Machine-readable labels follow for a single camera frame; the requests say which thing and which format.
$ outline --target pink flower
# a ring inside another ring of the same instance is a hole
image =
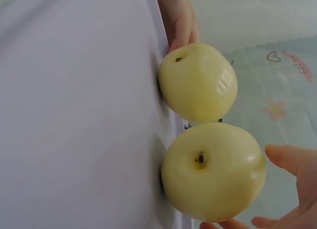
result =
[[[269,100],[267,102],[267,106],[262,108],[264,113],[268,113],[269,117],[273,121],[277,121],[279,118],[283,118],[286,116],[286,110],[284,109],[285,103],[282,101],[273,101]]]

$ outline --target person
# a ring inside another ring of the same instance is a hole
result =
[[[171,52],[199,41],[199,31],[190,0],[158,0]],[[295,146],[267,145],[265,153],[276,166],[297,177],[299,206],[280,219],[255,217],[252,224],[261,229],[317,229],[317,150]],[[229,219],[219,223],[223,229],[249,229]],[[200,229],[217,229],[203,222]]]
[[[169,44],[168,52],[198,42],[199,32],[191,0],[158,0]]]

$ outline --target finger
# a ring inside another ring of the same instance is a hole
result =
[[[251,220],[252,225],[257,228],[271,228],[275,225],[277,219],[255,217]]]
[[[201,223],[199,226],[199,229],[218,229],[218,228],[212,223]]]
[[[305,161],[317,157],[316,150],[309,150],[290,145],[267,145],[265,153],[269,160],[276,166],[297,175],[300,165]]]
[[[218,223],[223,229],[249,229],[247,225],[235,219],[229,219],[225,222]]]
[[[175,37],[180,44],[186,45],[192,29],[192,17],[188,15],[180,16],[175,22]]]
[[[188,15],[180,16],[175,22],[175,39],[170,45],[168,53],[189,43],[192,20]]]
[[[199,32],[195,17],[193,17],[192,29],[189,36],[189,43],[195,43],[199,41]]]

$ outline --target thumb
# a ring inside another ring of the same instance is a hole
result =
[[[276,166],[297,176],[298,169],[303,163],[317,157],[316,150],[304,149],[290,145],[267,145],[265,153],[268,159]]]
[[[175,39],[170,45],[169,52],[189,43],[192,20],[188,15],[181,15],[175,22]]]

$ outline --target pale yellow apple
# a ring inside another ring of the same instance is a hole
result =
[[[188,44],[168,54],[160,65],[158,80],[167,105],[190,122],[217,121],[237,96],[231,64],[203,43]]]
[[[265,160],[254,137],[225,123],[181,133],[161,168],[171,204],[193,219],[223,222],[245,210],[265,181]]]

